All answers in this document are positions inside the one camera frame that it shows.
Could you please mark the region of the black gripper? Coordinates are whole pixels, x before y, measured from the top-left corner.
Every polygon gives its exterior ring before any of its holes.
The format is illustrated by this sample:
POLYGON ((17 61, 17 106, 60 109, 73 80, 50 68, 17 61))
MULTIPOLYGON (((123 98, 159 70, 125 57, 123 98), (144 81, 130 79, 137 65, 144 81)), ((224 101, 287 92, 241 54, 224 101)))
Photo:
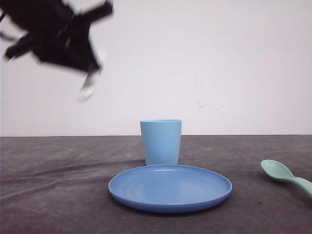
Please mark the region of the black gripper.
POLYGON ((112 15, 110 1, 83 13, 75 13, 61 0, 2 0, 0 8, 3 17, 27 31, 6 49, 7 59, 33 52, 41 62, 87 73, 101 69, 89 41, 89 29, 93 22, 112 15))

